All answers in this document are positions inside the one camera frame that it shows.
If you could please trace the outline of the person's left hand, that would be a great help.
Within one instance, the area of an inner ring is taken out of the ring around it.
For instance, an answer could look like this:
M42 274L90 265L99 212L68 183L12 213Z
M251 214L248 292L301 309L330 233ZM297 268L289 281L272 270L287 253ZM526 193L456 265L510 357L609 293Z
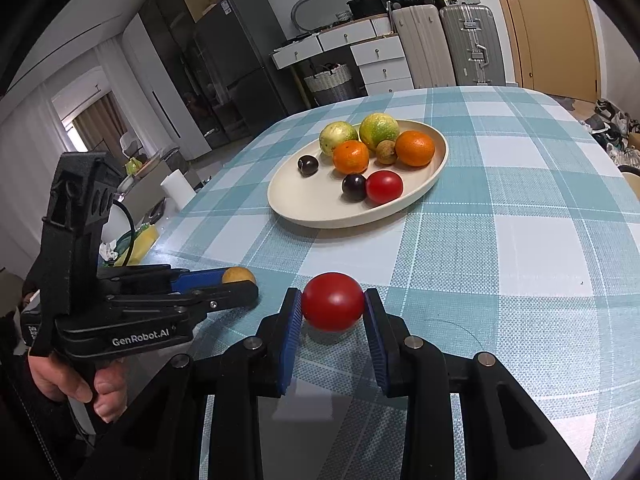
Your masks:
M107 424L126 411L127 370L121 360L97 370L92 386L55 354L46 358L29 354L28 366L36 387L53 401L69 398L81 403L91 402L96 414Z

